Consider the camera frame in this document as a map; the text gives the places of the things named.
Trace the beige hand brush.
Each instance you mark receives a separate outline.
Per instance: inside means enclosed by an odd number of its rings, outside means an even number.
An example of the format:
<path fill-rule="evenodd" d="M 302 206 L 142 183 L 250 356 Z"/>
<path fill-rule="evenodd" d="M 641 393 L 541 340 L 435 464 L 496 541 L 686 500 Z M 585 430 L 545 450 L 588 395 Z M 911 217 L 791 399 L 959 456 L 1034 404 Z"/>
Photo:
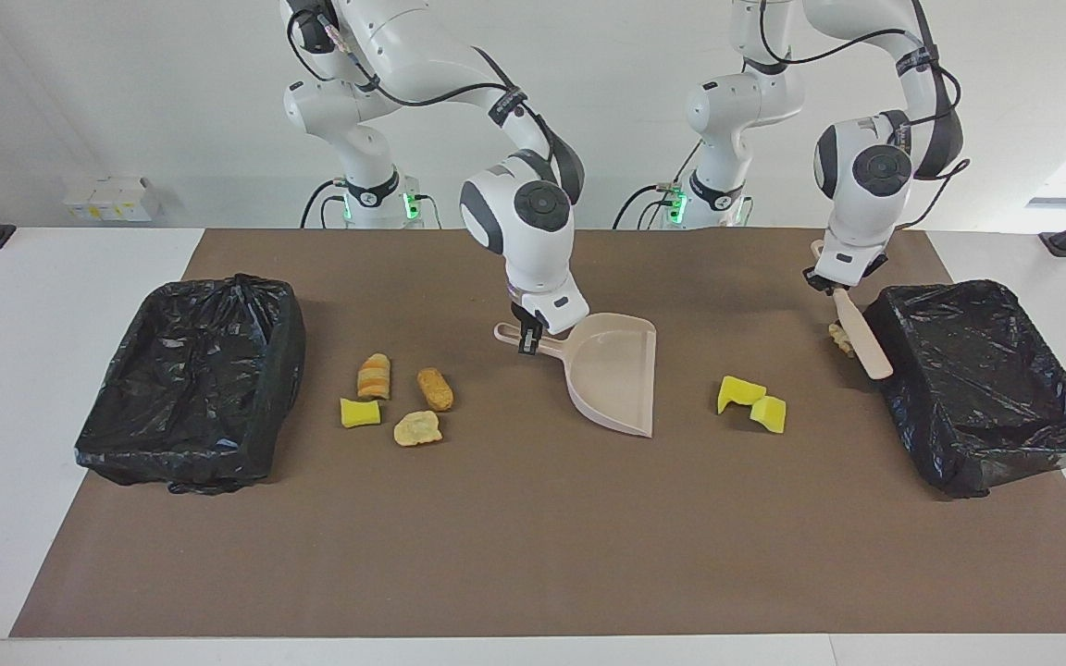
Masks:
<path fill-rule="evenodd" d="M 893 376 L 893 368 L 883 346 L 881 346 L 881 342 L 876 340 L 862 312 L 847 295 L 846 288 L 830 281 L 829 294 L 837 308 L 838 320 L 840 320 L 843 332 L 846 334 L 856 359 L 865 368 L 867 376 L 875 381 Z"/>

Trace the beige plastic dustpan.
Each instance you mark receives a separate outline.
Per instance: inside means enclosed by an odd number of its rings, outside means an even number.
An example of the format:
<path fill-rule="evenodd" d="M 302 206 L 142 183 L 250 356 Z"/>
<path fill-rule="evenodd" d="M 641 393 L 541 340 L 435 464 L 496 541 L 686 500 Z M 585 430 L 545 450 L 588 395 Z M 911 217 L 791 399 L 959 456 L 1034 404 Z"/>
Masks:
<path fill-rule="evenodd" d="M 566 338 L 542 338 L 538 352 L 562 360 L 568 396 L 580 413 L 608 429 L 651 438 L 656 341 L 651 321 L 596 313 Z"/>

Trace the brown oval toy bread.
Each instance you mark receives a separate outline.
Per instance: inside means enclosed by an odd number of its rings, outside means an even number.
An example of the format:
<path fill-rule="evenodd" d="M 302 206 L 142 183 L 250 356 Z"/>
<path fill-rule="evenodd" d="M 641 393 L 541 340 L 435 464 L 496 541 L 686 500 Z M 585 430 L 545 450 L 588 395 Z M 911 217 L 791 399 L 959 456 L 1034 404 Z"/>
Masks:
<path fill-rule="evenodd" d="M 455 393 L 439 368 L 420 368 L 417 384 L 432 412 L 448 412 L 455 404 Z"/>

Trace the yellow sponge with green back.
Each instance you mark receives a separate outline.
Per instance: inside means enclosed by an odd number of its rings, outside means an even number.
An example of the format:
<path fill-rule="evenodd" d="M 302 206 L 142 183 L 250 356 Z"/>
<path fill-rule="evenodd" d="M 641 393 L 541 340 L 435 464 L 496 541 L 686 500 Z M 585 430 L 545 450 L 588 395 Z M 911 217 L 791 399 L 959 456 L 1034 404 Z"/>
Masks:
<path fill-rule="evenodd" d="M 727 406 L 752 406 L 768 396 L 768 388 L 739 376 L 724 376 L 716 393 L 716 413 L 726 412 Z"/>
<path fill-rule="evenodd" d="M 787 402 L 782 397 L 765 395 L 752 404 L 752 421 L 774 434 L 784 434 L 787 420 Z"/>

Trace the striped toy bread roll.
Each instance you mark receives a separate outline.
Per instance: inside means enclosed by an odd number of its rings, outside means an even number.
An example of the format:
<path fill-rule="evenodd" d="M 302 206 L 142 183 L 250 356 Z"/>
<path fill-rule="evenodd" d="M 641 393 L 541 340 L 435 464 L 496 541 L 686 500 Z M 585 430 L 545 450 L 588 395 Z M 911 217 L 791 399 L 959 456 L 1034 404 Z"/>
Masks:
<path fill-rule="evenodd" d="M 361 400 L 390 399 L 390 358 L 373 353 L 364 359 L 356 376 L 356 392 Z"/>

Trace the bin with black liner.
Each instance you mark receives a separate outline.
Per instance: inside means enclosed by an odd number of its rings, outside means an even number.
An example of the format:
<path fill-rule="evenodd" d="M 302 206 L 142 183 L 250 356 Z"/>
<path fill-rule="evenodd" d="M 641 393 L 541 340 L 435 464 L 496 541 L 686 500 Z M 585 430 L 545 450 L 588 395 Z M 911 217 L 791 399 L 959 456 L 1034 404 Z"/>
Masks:
<path fill-rule="evenodd" d="M 154 290 L 124 332 L 75 444 L 122 486 L 216 496 L 270 476 L 307 332 L 292 286 L 238 274 Z"/>
<path fill-rule="evenodd" d="M 1066 468 L 1066 370 L 1008 287 L 891 286 L 865 311 L 921 478 L 953 499 Z"/>

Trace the pale flat toy cracker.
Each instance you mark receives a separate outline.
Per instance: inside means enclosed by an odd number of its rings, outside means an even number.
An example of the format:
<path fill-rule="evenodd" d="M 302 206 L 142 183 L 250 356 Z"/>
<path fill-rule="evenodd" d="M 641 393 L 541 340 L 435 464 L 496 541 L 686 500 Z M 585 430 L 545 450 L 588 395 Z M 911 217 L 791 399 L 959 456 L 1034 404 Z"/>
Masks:
<path fill-rule="evenodd" d="M 440 442 L 443 434 L 440 431 L 439 415 L 435 412 L 405 415 L 394 426 L 393 438 L 398 446 L 419 446 L 419 444 Z"/>

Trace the brown table mat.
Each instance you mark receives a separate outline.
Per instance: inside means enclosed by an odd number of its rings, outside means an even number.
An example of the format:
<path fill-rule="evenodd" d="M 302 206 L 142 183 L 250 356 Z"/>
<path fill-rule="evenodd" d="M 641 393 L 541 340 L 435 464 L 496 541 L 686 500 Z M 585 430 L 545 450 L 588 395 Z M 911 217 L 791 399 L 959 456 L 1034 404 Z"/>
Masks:
<path fill-rule="evenodd" d="M 655 438 L 576 412 L 492 338 L 499 257 L 462 231 L 210 230 L 185 278 L 293 286 L 307 328 L 272 476 L 173 496 L 86 475 L 15 637 L 1066 633 L 1066 477 L 950 500 L 825 336 L 812 230 L 585 231 L 593 309 L 655 322 Z M 340 397 L 390 358 L 379 425 Z M 417 384 L 440 442 L 398 446 Z M 724 376 L 787 402 L 716 413 Z"/>

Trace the white wall socket boxes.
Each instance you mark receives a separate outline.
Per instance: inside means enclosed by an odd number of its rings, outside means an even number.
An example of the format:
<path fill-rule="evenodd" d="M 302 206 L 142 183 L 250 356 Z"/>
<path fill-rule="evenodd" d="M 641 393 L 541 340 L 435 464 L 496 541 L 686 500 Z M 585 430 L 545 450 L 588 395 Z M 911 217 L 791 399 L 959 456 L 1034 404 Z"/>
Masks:
<path fill-rule="evenodd" d="M 78 222 L 152 223 L 161 214 L 159 198 L 145 178 L 72 180 L 63 204 Z"/>

